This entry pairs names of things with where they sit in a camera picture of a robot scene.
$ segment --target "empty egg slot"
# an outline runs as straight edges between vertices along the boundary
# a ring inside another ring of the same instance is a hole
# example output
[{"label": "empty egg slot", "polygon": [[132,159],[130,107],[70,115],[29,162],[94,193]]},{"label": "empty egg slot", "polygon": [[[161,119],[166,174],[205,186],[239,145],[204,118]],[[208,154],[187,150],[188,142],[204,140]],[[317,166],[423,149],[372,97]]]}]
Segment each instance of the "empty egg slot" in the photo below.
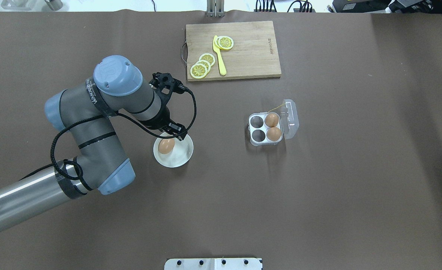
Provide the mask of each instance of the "empty egg slot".
[{"label": "empty egg slot", "polygon": [[260,118],[259,116],[254,116],[251,118],[250,124],[254,128],[260,128],[260,127],[262,127],[262,125],[264,125],[264,120],[262,118]]},{"label": "empty egg slot", "polygon": [[256,142],[262,142],[266,138],[266,133],[260,129],[257,129],[252,132],[251,138]]}]

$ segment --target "egg carton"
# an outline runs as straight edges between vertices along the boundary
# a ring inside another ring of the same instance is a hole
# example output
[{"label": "egg carton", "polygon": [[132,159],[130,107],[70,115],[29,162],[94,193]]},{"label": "egg carton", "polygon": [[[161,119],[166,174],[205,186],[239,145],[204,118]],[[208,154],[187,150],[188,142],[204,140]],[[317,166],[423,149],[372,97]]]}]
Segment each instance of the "egg carton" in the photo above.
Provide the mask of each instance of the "egg carton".
[{"label": "egg carton", "polygon": [[[270,113],[275,113],[279,117],[275,128],[281,130],[281,136],[276,141],[271,141],[267,137],[270,127],[266,125],[265,119]],[[277,145],[283,138],[287,140],[293,138],[298,128],[298,111],[292,99],[284,99],[283,104],[279,106],[279,114],[276,112],[253,113],[248,118],[250,142],[254,146]]]}]

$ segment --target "yellow plastic knife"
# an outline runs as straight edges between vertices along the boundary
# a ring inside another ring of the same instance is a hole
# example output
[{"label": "yellow plastic knife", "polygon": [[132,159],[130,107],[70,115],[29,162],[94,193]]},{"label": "yellow plastic knife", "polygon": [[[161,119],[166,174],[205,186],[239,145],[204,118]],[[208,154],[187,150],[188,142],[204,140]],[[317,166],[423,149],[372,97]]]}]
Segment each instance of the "yellow plastic knife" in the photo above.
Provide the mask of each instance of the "yellow plastic knife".
[{"label": "yellow plastic knife", "polygon": [[216,38],[217,38],[217,36],[214,36],[214,39],[213,39],[213,51],[217,54],[217,64],[219,65],[219,74],[224,76],[227,73],[226,72],[226,66],[224,66],[224,62],[223,62],[222,57],[221,57],[221,50],[216,45]]}]

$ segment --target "white floor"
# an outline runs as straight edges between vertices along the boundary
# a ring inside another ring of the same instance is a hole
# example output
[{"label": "white floor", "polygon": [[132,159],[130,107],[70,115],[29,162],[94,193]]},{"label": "white floor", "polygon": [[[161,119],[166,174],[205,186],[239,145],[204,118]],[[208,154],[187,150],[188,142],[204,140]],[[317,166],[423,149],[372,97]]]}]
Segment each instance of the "white floor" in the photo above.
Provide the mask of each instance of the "white floor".
[{"label": "white floor", "polygon": [[[23,2],[26,0],[11,0],[12,2]],[[47,8],[44,0],[30,0],[35,1],[31,11],[51,11]],[[83,12],[83,11],[97,11],[109,12],[122,9],[130,9],[134,11],[152,12],[154,11],[151,0],[61,0],[63,8],[60,11],[69,12]],[[0,11],[5,10],[1,7],[3,0],[0,0]],[[156,10],[159,12],[176,12],[176,11],[190,11],[201,10],[205,11],[207,7],[206,0],[154,0],[156,3]],[[278,12],[286,12],[293,0],[274,0]],[[332,0],[312,0],[312,5],[316,12],[328,12],[327,5],[332,6]],[[243,10],[254,11],[256,5],[255,0],[225,0],[224,9],[229,10]],[[298,8],[299,4],[294,4],[293,8]]]}]

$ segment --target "metal arm tube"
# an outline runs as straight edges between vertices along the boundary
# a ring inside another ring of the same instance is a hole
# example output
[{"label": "metal arm tube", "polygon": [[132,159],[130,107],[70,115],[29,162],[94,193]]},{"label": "metal arm tube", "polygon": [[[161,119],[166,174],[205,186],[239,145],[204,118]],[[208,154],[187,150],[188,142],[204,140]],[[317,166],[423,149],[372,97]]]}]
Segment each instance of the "metal arm tube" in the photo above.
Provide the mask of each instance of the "metal arm tube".
[{"label": "metal arm tube", "polygon": [[[66,169],[75,174],[71,165]],[[80,191],[87,191],[79,181],[73,184]],[[0,189],[0,232],[70,200],[60,188],[53,168],[17,181]]]}]

